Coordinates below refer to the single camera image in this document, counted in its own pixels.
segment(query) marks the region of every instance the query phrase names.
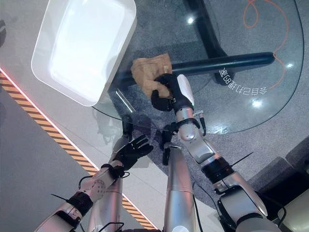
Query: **black strap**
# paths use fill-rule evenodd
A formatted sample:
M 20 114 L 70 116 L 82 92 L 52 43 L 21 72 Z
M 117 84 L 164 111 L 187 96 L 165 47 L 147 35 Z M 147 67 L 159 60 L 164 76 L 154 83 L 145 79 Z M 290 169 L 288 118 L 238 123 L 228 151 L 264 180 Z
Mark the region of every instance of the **black strap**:
M 184 124 L 188 124 L 189 122 L 192 122 L 194 125 L 196 125 L 197 128 L 200 129 L 201 126 L 199 125 L 198 121 L 195 118 L 193 118 L 193 117 L 187 118 L 187 119 L 182 120 L 180 122 L 177 122 L 177 126 L 179 128 L 179 127 L 181 127 Z
M 85 216 L 93 206 L 93 202 L 90 197 L 84 192 L 75 193 L 70 199 L 68 199 L 67 202 L 73 205 L 82 214 L 82 216 Z
M 125 175 L 125 169 L 122 166 L 113 167 L 109 163 L 105 163 L 101 166 L 101 168 L 108 168 L 115 180 Z
M 237 221 L 237 226 L 240 224 L 240 223 L 242 223 L 243 221 L 245 221 L 245 220 L 248 220 L 248 219 L 251 219 L 251 218 L 263 218 L 263 216 L 262 215 L 260 215 L 260 214 L 258 214 L 258 213 L 250 213 L 250 214 L 247 214 L 247 215 L 245 215 L 245 216 L 242 216 L 240 219 L 238 219 L 238 221 Z

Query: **orange and black striped tape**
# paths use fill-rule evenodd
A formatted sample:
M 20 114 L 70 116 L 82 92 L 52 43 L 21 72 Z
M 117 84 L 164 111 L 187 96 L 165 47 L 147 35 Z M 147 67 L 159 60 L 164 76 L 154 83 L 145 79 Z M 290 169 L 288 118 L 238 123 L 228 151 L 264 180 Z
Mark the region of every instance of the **orange and black striped tape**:
M 94 175 L 97 169 L 86 159 L 60 130 L 33 104 L 28 97 L 18 89 L 16 84 L 0 72 L 0 85 L 8 94 L 27 112 L 27 114 L 46 131 L 53 140 L 58 143 L 82 168 L 90 175 Z M 153 230 L 156 227 L 137 209 L 133 203 L 123 195 L 122 206 L 125 208 L 145 229 Z

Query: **tan rag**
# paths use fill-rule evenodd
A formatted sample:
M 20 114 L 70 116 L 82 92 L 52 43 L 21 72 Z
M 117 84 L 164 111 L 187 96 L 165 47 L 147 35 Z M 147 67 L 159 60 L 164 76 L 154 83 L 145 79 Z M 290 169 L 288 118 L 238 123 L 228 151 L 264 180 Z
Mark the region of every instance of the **tan rag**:
M 158 90 L 159 97 L 169 98 L 169 89 L 160 82 L 154 81 L 165 73 L 172 73 L 172 64 L 168 53 L 154 58 L 139 58 L 133 61 L 131 72 L 135 82 L 141 87 L 148 98 L 154 90 Z

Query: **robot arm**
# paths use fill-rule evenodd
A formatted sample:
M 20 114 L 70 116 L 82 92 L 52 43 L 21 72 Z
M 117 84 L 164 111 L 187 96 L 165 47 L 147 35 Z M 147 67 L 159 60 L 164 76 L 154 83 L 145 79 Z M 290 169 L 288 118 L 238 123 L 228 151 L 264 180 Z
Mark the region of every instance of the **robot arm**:
M 110 163 L 104 164 L 93 177 L 84 180 L 81 188 L 42 222 L 35 232 L 73 232 L 93 204 L 103 197 L 106 189 L 140 157 L 152 151 L 153 147 L 147 142 L 145 135 L 142 135 L 123 146 Z
M 185 76 L 165 74 L 157 81 L 166 85 L 174 98 L 168 101 L 160 99 L 154 91 L 153 106 L 159 110 L 174 109 L 178 139 L 201 166 L 202 172 L 212 182 L 215 192 L 221 195 L 218 206 L 227 224 L 237 228 L 238 232 L 280 232 L 275 224 L 266 219 L 266 207 L 252 187 L 204 138 L 205 132 L 202 134 L 199 130 L 200 125 L 194 118 L 191 87 Z

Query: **glass table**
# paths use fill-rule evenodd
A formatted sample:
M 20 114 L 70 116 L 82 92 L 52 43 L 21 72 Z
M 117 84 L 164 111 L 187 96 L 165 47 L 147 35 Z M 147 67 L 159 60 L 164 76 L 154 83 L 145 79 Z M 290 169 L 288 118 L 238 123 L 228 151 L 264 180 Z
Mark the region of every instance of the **glass table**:
M 303 32 L 293 0 L 135 3 L 137 27 L 113 83 L 94 106 L 99 112 L 120 120 L 131 115 L 133 124 L 161 130 L 175 121 L 174 112 L 153 108 L 129 71 L 134 59 L 165 52 L 173 71 L 187 76 L 195 110 L 205 114 L 207 133 L 255 127 L 276 115 L 292 97 L 304 55 Z M 253 53 L 259 54 L 244 56 L 245 60 L 266 62 L 254 67 L 248 63 L 240 69 L 230 66 L 236 59 L 241 66 L 237 55 Z

